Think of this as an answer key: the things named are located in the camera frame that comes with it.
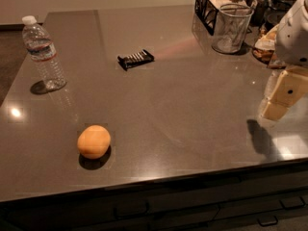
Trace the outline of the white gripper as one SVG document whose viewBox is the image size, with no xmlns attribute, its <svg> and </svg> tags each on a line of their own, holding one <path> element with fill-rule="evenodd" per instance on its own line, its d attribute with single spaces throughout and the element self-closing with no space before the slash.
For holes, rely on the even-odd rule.
<svg viewBox="0 0 308 231">
<path fill-rule="evenodd" d="M 304 68 L 308 66 L 308 0 L 296 0 L 280 20 L 275 52 L 280 60 L 293 65 L 274 70 L 269 77 L 260 116 L 272 121 L 282 118 L 308 93 L 308 69 Z"/>
</svg>

